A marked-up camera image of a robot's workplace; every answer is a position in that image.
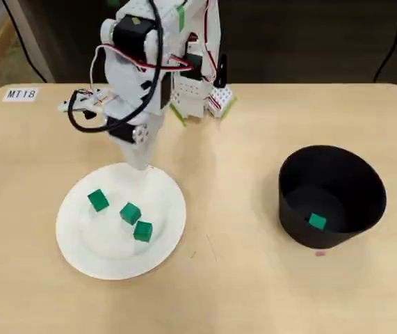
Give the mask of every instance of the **floor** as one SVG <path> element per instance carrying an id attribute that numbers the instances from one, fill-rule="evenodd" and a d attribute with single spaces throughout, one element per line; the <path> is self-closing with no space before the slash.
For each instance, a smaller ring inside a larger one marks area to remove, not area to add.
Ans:
<path id="1" fill-rule="evenodd" d="M 42 80 L 26 61 L 19 40 L 15 38 L 0 62 L 0 87 L 35 82 L 42 82 Z"/>

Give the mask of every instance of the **cable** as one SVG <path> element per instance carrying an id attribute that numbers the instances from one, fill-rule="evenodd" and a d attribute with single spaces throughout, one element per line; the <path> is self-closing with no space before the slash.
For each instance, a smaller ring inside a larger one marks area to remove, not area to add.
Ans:
<path id="1" fill-rule="evenodd" d="M 216 88 L 224 88 L 227 84 L 227 56 L 222 54 L 220 63 L 218 64 L 218 72 L 213 86 Z"/>
<path id="2" fill-rule="evenodd" d="M 31 59 L 30 59 L 29 53 L 27 52 L 26 47 L 25 47 L 24 40 L 22 39 L 22 36 L 21 36 L 21 34 L 20 34 L 20 32 L 19 32 L 19 28 L 17 27 L 15 18 L 13 17 L 13 14 L 11 13 L 10 8 L 9 8 L 8 5 L 6 4 L 6 1 L 5 1 L 5 0 L 2 0 L 2 3 L 3 3 L 3 6 L 4 6 L 5 9 L 6 9 L 6 12 L 7 12 L 8 15 L 10 16 L 10 19 L 11 19 L 11 22 L 13 23 L 13 26 L 15 27 L 17 37 L 19 38 L 19 41 L 20 41 L 20 45 L 22 46 L 22 49 L 24 50 L 24 54 L 25 54 L 26 60 L 29 62 L 31 68 L 33 68 L 34 72 L 41 78 L 41 80 L 42 80 L 43 82 L 47 83 L 47 80 L 44 78 L 44 76 L 43 76 L 42 74 L 40 74 L 40 72 L 39 72 L 38 69 L 34 66 L 33 62 L 32 62 Z"/>
<path id="3" fill-rule="evenodd" d="M 207 48 L 207 21 L 208 21 L 208 12 L 209 12 L 209 0 L 206 0 L 206 8 L 204 9 L 204 53 L 206 54 L 206 56 L 209 58 L 209 62 L 211 63 L 213 70 L 214 70 L 214 74 L 212 76 L 212 79 L 206 79 L 206 81 L 214 81 L 216 79 L 217 76 L 217 65 L 216 62 L 213 59 L 212 53 L 209 51 L 209 49 Z"/>
<path id="4" fill-rule="evenodd" d="M 208 97 L 208 99 L 209 99 L 209 101 L 211 101 L 211 102 L 213 103 L 214 106 L 217 107 L 218 110 L 221 109 L 221 105 L 217 102 L 217 100 L 215 100 L 215 99 L 213 98 L 212 95 L 210 95 L 210 96 Z"/>
<path id="5" fill-rule="evenodd" d="M 387 62 L 390 60 L 391 56 L 394 53 L 394 50 L 396 50 L 397 47 L 397 28 L 396 28 L 396 36 L 394 36 L 394 42 L 393 45 L 390 48 L 390 51 L 388 52 L 387 56 L 385 57 L 384 61 L 382 62 L 382 64 L 380 65 L 378 71 L 376 72 L 376 74 L 374 75 L 374 79 L 373 82 L 376 82 L 379 78 L 379 75 L 381 73 L 381 71 L 383 70 L 383 68 L 385 67 L 385 65 L 387 64 Z"/>
<path id="6" fill-rule="evenodd" d="M 150 101 L 152 100 L 155 94 L 156 86 L 158 85 L 158 80 L 161 74 L 161 68 L 163 63 L 163 25 L 161 23 L 159 11 L 154 3 L 154 0 L 147 0 L 147 1 L 149 2 L 150 7 L 152 7 L 152 11 L 155 16 L 155 29 L 158 35 L 158 54 L 156 56 L 156 68 L 155 68 L 154 78 L 152 79 L 152 84 L 150 86 L 150 90 L 149 93 L 147 94 L 147 97 L 143 100 L 143 103 L 138 108 L 136 108 L 134 111 L 132 111 L 129 115 L 127 115 L 123 119 L 117 121 L 114 125 L 103 125 L 101 127 L 83 127 L 82 125 L 76 122 L 73 115 L 73 106 L 74 106 L 74 102 L 76 101 L 76 96 L 78 95 L 78 91 L 75 90 L 70 98 L 67 114 L 70 123 L 72 123 L 74 128 L 79 130 L 80 132 L 85 132 L 88 134 L 97 134 L 99 132 L 115 131 L 116 129 L 119 129 L 123 125 L 127 124 L 127 122 L 135 118 L 137 115 L 142 113 L 145 107 L 148 106 Z"/>
<path id="7" fill-rule="evenodd" d="M 96 63 L 96 60 L 98 58 L 98 54 L 99 54 L 99 50 L 100 49 L 110 49 L 110 50 L 114 51 L 116 54 L 120 55 L 121 57 L 123 57 L 123 58 L 127 59 L 128 61 L 130 61 L 131 63 L 133 63 L 138 68 L 143 68 L 143 69 L 146 69 L 146 70 L 156 69 L 155 65 L 142 63 L 142 62 L 138 61 L 137 59 L 129 56 L 128 54 L 122 52 L 121 50 L 119 50 L 114 45 L 111 45 L 111 44 L 98 45 L 96 47 L 96 50 L 95 50 L 95 56 L 93 57 L 92 64 L 90 65 L 90 90 L 93 92 L 93 94 L 96 97 L 96 100 L 98 100 L 98 101 L 100 99 L 96 95 L 96 90 L 95 90 L 95 87 L 94 87 L 94 84 L 93 84 L 93 70 L 95 68 L 95 63 Z M 190 70 L 193 69 L 192 64 L 188 63 L 184 59 L 180 59 L 180 58 L 178 58 L 176 56 L 173 56 L 173 55 L 171 56 L 171 59 L 174 59 L 175 61 L 178 61 L 178 62 L 184 64 L 185 66 L 162 66 L 161 69 L 163 71 L 166 71 L 166 72 L 185 72 L 185 71 L 190 71 Z"/>

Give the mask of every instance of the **green tape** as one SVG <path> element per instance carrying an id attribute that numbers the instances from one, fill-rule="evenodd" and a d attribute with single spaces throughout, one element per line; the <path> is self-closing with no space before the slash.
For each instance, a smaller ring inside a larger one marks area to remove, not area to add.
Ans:
<path id="1" fill-rule="evenodd" d="M 237 101 L 237 97 L 235 97 L 232 102 L 230 103 L 229 106 L 227 106 L 225 113 L 223 114 L 223 116 L 221 116 L 221 120 L 224 120 L 227 116 L 227 114 L 229 113 L 229 111 L 232 109 L 232 106 L 234 105 L 234 103 Z"/>
<path id="2" fill-rule="evenodd" d="M 120 0 L 107 0 L 107 4 L 110 7 L 119 7 L 119 6 L 121 6 Z"/>
<path id="3" fill-rule="evenodd" d="M 179 32 L 182 32 L 184 29 L 184 21 L 185 21 L 184 7 L 183 6 L 177 7 L 177 12 L 179 19 Z"/>
<path id="4" fill-rule="evenodd" d="M 179 121 L 182 123 L 182 125 L 184 127 L 186 127 L 187 126 L 186 120 L 183 118 L 183 116 L 181 116 L 178 109 L 175 108 L 175 106 L 173 104 L 170 104 L 170 108 L 173 110 L 173 113 L 176 115 L 176 117 L 179 119 Z"/>

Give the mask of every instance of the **label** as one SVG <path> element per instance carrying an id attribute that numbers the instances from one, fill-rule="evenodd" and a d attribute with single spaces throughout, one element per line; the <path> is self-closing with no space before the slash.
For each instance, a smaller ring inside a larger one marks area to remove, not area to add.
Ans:
<path id="1" fill-rule="evenodd" d="M 4 102 L 33 102 L 38 96 L 39 88 L 9 88 L 3 98 Z"/>

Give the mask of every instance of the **black cable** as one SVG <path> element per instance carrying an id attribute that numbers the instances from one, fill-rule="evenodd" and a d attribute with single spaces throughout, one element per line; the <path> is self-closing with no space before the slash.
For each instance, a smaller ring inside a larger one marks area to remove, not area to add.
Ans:
<path id="1" fill-rule="evenodd" d="M 396 28 L 396 36 L 394 37 L 393 45 L 391 46 L 390 51 L 388 52 L 387 56 L 385 57 L 384 61 L 382 62 L 382 65 L 379 67 L 378 71 L 376 72 L 373 82 L 376 82 L 378 80 L 382 69 L 385 67 L 387 62 L 390 60 L 391 56 L 393 55 L 394 50 L 396 50 L 396 47 L 397 47 L 397 28 Z"/>
<path id="2" fill-rule="evenodd" d="M 227 84 L 227 55 L 222 54 L 220 57 L 220 63 L 218 64 L 217 76 L 213 82 L 213 86 L 216 88 L 224 88 Z"/>
<path id="3" fill-rule="evenodd" d="M 24 40 L 22 39 L 22 36 L 21 36 L 21 34 L 20 34 L 20 32 L 19 32 L 19 28 L 17 27 L 15 18 L 13 17 L 13 14 L 11 13 L 10 8 L 9 8 L 8 5 L 6 4 L 6 1 L 5 1 L 5 0 L 2 0 L 2 3 L 3 3 L 3 6 L 4 6 L 5 9 L 6 9 L 6 12 L 7 12 L 8 15 L 10 16 L 10 19 L 11 19 L 11 22 L 13 23 L 13 26 L 15 27 L 17 37 L 19 38 L 19 41 L 20 41 L 20 45 L 22 46 L 22 49 L 24 50 L 24 54 L 25 54 L 26 60 L 29 62 L 31 68 L 33 68 L 34 72 L 41 78 L 41 80 L 42 80 L 43 82 L 47 83 L 47 80 L 44 78 L 44 76 L 43 76 L 42 74 L 40 74 L 40 72 L 39 72 L 38 69 L 34 66 L 33 62 L 32 62 L 31 59 L 30 59 L 29 53 L 27 52 L 26 47 L 25 47 Z"/>
<path id="4" fill-rule="evenodd" d="M 70 103 L 68 104 L 68 119 L 75 127 L 75 129 L 79 130 L 80 132 L 85 132 L 88 134 L 97 134 L 99 132 L 111 132 L 119 129 L 127 122 L 135 118 L 137 115 L 142 113 L 146 106 L 149 105 L 150 101 L 152 100 L 156 85 L 158 84 L 159 76 L 161 74 L 161 66 L 163 64 L 163 25 L 161 23 L 161 17 L 159 16 L 158 8 L 156 7 L 154 0 L 147 0 L 149 2 L 150 7 L 152 7 L 152 11 L 154 12 L 155 16 L 155 29 L 158 33 L 158 55 L 156 57 L 156 68 L 154 73 L 154 78 L 152 80 L 152 84 L 150 85 L 150 90 L 147 96 L 143 99 L 143 103 L 132 111 L 129 115 L 124 117 L 123 119 L 119 120 L 114 125 L 103 125 L 101 127 L 83 127 L 82 125 L 78 124 L 73 116 L 73 106 L 74 102 L 76 101 L 76 96 L 78 95 L 78 91 L 74 91 L 72 97 L 70 98 Z"/>

